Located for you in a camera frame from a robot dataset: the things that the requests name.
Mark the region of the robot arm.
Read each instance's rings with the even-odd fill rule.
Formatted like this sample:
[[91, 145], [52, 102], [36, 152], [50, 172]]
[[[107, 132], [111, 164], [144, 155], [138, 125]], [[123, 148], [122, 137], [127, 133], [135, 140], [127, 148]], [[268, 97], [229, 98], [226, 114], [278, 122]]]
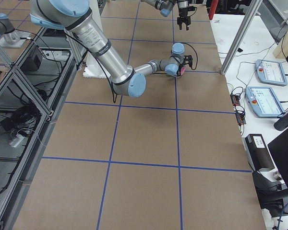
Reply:
[[142, 0], [155, 9], [160, 11], [160, 14], [164, 17], [168, 17], [172, 12], [175, 5], [178, 7], [179, 16], [177, 17], [177, 25], [179, 29], [182, 30], [182, 24], [186, 25], [186, 30], [189, 30], [191, 25], [191, 16], [188, 15], [189, 12], [196, 11], [196, 7], [190, 4], [195, 4], [195, 0]]
[[109, 72], [112, 90], [118, 95], [139, 97], [145, 91], [147, 75], [163, 71], [179, 77], [186, 65], [192, 65], [192, 57], [184, 54], [182, 43], [172, 46], [168, 59], [151, 60], [136, 68], [126, 64], [94, 21], [87, 0], [32, 0], [30, 5], [32, 23], [51, 29], [66, 29], [76, 35]]

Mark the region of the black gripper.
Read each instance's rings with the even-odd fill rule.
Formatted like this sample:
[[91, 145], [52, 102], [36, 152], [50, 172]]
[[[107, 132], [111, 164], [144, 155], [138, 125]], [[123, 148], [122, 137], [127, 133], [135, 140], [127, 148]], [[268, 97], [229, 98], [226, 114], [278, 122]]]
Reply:
[[182, 60], [182, 61], [179, 61], [178, 64], [179, 64], [178, 68], [185, 67], [185, 66], [183, 65], [183, 60]]
[[187, 31], [190, 28], [191, 19], [190, 19], [190, 16], [188, 16], [188, 12], [189, 12], [189, 7], [179, 8], [179, 17], [177, 18], [177, 23], [178, 23], [180, 30], [182, 30], [182, 23], [186, 24]]

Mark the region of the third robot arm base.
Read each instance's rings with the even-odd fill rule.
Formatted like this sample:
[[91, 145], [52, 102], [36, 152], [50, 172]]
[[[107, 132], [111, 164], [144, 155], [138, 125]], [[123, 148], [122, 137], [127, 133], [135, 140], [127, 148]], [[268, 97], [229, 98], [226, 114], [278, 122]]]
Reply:
[[30, 36], [29, 32], [17, 31], [8, 16], [0, 13], [0, 46], [3, 48], [20, 48]]

